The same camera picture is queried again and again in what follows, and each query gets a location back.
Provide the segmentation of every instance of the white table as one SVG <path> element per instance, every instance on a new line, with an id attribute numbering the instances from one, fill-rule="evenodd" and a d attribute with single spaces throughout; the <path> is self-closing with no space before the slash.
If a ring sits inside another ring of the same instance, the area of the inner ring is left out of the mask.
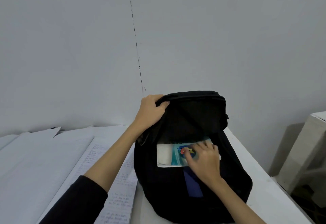
<path id="1" fill-rule="evenodd" d="M 267 223 L 310 224 L 295 203 L 263 170 L 229 128 L 224 130 L 243 168 L 253 181 L 253 187 L 247 204 Z M 131 224 L 167 224 L 171 223 L 159 217 L 145 198 L 138 184 L 131 215 Z"/>

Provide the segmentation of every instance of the white furniture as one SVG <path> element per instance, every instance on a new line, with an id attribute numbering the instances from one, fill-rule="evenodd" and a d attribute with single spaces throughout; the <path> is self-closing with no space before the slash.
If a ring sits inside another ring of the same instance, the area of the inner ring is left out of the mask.
<path id="1" fill-rule="evenodd" d="M 310 224 L 308 218 L 295 203 L 263 170 L 229 128 L 225 129 L 234 151 L 243 168 L 253 181 L 253 187 L 247 204 L 268 224 L 295 223 Z M 171 223 L 159 217 L 144 196 L 140 185 L 137 186 L 131 224 L 167 224 Z"/>
<path id="2" fill-rule="evenodd" d="M 309 169 L 312 161 L 324 160 L 325 155 L 320 154 L 320 149 L 325 146 L 326 111 L 311 114 L 295 141 L 277 182 L 290 194 L 304 178 L 313 178 L 326 175 L 326 161 L 318 167 Z M 326 180 L 316 178 L 311 182 L 315 191 L 312 199 L 320 207 L 326 207 Z"/>

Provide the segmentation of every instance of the gray wall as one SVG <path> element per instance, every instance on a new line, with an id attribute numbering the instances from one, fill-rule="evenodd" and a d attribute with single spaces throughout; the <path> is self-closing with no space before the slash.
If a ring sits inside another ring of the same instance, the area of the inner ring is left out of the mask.
<path id="1" fill-rule="evenodd" d="M 131 1 L 136 36 L 130 0 L 0 0 L 0 134 L 127 124 L 142 91 L 211 89 L 267 170 L 326 109 L 326 0 Z"/>

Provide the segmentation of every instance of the colorful logo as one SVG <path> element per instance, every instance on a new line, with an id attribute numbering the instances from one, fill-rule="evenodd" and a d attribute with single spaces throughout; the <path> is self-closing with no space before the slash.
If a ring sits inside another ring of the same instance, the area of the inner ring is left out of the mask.
<path id="1" fill-rule="evenodd" d="M 195 151 L 193 148 L 189 148 L 189 147 L 187 147 L 187 146 L 188 146 L 188 145 L 182 145 L 182 146 L 178 147 L 179 155 L 180 155 L 182 158 L 184 158 L 184 157 L 185 157 L 185 149 L 188 149 L 189 152 L 190 152 L 191 157 L 192 157 L 192 158 L 195 157 L 195 155 L 196 155 L 196 151 Z"/>

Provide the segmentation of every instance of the black backpack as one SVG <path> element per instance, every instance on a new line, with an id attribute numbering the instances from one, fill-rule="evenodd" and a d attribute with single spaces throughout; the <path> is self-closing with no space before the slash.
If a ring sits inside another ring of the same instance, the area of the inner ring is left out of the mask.
<path id="1" fill-rule="evenodd" d="M 157 167 L 157 143 L 196 142 L 209 136 L 222 157 L 221 177 L 247 202 L 252 180 L 243 169 L 223 130 L 227 126 L 225 99 L 214 91 L 168 94 L 156 102 L 170 101 L 162 118 L 147 129 L 135 144 L 134 167 L 145 197 L 155 212 L 174 223 L 234 222 L 220 199 L 189 167 Z M 190 197 L 185 172 L 200 186 L 202 197 Z"/>

